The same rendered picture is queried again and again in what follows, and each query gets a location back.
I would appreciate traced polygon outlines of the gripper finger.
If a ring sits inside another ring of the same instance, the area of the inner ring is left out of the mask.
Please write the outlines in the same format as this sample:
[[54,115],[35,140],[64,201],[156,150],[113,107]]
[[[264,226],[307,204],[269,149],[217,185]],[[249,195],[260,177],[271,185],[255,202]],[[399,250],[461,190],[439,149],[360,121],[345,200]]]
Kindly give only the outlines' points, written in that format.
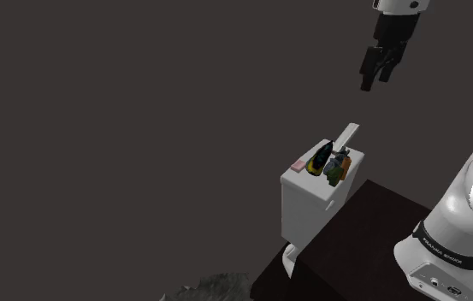
[[387,82],[387,51],[383,47],[370,46],[365,53],[359,73],[363,76],[360,89],[370,91],[375,77],[380,73],[379,81]]
[[401,42],[393,47],[386,48],[386,54],[383,58],[379,81],[388,82],[395,67],[401,62],[405,53],[406,42]]

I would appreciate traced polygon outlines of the white flat remote control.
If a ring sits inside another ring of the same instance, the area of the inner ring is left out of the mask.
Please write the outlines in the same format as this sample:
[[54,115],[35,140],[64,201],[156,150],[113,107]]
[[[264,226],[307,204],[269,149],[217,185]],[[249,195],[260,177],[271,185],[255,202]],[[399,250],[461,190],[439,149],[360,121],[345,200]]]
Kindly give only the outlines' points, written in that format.
[[332,153],[334,155],[339,155],[340,153],[348,154],[350,150],[347,148],[347,146],[354,135],[357,133],[358,129],[358,124],[349,123],[340,136],[334,141]]

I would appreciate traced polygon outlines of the grey green orange toy figure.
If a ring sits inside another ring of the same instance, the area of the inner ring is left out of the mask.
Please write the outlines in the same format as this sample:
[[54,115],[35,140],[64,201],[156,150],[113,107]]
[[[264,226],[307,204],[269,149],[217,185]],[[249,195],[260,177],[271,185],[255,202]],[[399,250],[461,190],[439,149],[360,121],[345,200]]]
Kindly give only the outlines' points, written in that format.
[[330,186],[336,187],[346,178],[352,163],[349,153],[350,151],[343,146],[339,151],[334,151],[334,157],[326,164],[323,174],[326,176]]

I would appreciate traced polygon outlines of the black and yellow shoe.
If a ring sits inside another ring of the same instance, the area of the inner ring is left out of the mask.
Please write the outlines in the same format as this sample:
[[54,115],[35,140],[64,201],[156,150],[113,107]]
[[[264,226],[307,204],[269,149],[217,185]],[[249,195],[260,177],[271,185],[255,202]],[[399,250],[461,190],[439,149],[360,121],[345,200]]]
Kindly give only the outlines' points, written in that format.
[[306,163],[306,171],[313,176],[319,176],[327,164],[328,159],[332,155],[333,148],[333,141],[329,141],[325,145],[321,146]]

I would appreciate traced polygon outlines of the white toilet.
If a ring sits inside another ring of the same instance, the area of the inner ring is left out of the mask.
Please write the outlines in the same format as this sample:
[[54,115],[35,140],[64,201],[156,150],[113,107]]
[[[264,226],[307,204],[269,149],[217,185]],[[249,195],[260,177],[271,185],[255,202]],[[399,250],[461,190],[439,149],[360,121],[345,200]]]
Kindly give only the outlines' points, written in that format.
[[[307,162],[327,141],[324,139],[306,151],[298,160]],[[281,176],[281,237],[288,246],[281,261],[288,275],[293,273],[298,254],[316,237],[347,200],[364,153],[351,149],[351,166],[336,187],[328,184],[324,174],[313,176],[305,169],[290,168]]]

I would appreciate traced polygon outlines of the dark robot stand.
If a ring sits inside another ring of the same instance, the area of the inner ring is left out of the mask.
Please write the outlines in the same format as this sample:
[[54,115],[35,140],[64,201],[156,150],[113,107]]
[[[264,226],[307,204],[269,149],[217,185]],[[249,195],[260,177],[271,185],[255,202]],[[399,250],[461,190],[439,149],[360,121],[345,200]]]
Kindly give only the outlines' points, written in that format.
[[430,210],[366,180],[302,250],[292,274],[277,254],[253,301],[434,301],[412,288],[393,256]]

